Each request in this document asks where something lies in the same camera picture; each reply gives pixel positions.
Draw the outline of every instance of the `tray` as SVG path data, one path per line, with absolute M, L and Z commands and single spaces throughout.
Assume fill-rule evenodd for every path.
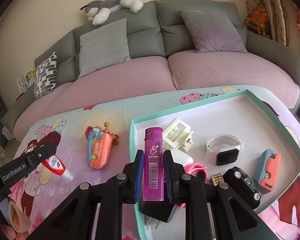
M 259 214 L 278 199 L 300 173 L 300 148 L 280 120 L 249 90 L 207 98 L 205 100 L 176 106 L 131 120 L 130 161 L 134 161 L 136 150 L 144 149 L 144 133 L 149 127 L 165 128 L 174 118 L 191 126 L 194 145 L 189 152 L 194 162 L 207 166 L 208 177 L 238 166 L 251 178 L 254 177 L 258 158 L 268 148 L 281 154 L 281 163 L 275 188 L 263 195 L 260 206 L 254 211 Z M 243 143 L 243 152 L 235 163 L 215 166 L 205 154 L 205 142 L 214 135 L 227 133 Z M 141 240 L 182 239 L 185 236 L 185 209 L 176 209 L 169 223 L 156 221 L 145 226 L 144 215 L 135 205 L 136 220 Z

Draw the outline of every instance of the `black and white patterned pillow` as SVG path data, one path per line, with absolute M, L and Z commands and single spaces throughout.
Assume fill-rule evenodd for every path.
M 57 88 L 57 52 L 42 62 L 35 73 L 34 98 L 40 97 L 52 92 Z

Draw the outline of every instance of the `pink watch strap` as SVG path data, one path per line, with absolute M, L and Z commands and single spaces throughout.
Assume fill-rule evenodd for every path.
M 185 168 L 185 172 L 189 173 L 193 176 L 197 176 L 197 174 L 201 171 L 203 171 L 206 174 L 206 179 L 205 179 L 205 183 L 208 183 L 208 174 L 206 171 L 207 166 L 203 166 L 201 163 L 191 163 L 191 164 L 187 164 L 186 166 L 184 166 Z M 183 208 L 185 207 L 186 204 L 180 204 L 177 205 L 178 208 Z

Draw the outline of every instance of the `barcode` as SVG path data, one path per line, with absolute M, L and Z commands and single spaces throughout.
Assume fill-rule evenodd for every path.
M 158 163 L 149 163 L 149 188 L 158 189 Z

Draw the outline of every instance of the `gray leather sofa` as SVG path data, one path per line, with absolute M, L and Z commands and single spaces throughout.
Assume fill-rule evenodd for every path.
M 177 12 L 180 9 L 225 13 L 250 53 L 194 53 L 192 39 Z M 52 52 L 57 52 L 58 88 L 36 101 L 33 87 L 29 88 L 2 118 L 3 124 L 18 140 L 22 140 L 38 120 L 54 114 L 150 93 L 219 86 L 220 82 L 225 86 L 248 84 L 265 87 L 293 113 L 296 112 L 300 104 L 300 54 L 242 28 L 234 3 L 209 0 L 150 1 L 136 14 L 128 9 L 112 13 L 105 24 L 122 18 L 127 19 L 128 46 L 133 59 L 130 62 L 77 79 L 80 36 L 102 27 L 93 26 L 92 22 L 73 29 L 34 60 L 37 66 Z M 221 62 L 226 63 L 216 60 L 215 63 L 206 64 L 207 57 L 211 61 L 211 56 L 223 58 Z M 220 79 L 217 74 L 220 73 L 219 69 L 228 68 L 231 71 Z M 122 70 L 126 70 L 124 75 L 120 72 Z M 155 86 L 151 85 L 153 80 L 157 82 Z M 74 94 L 85 89 L 87 82 L 103 85 L 101 90 L 98 87 L 98 92 L 85 93 L 84 99 L 74 98 Z

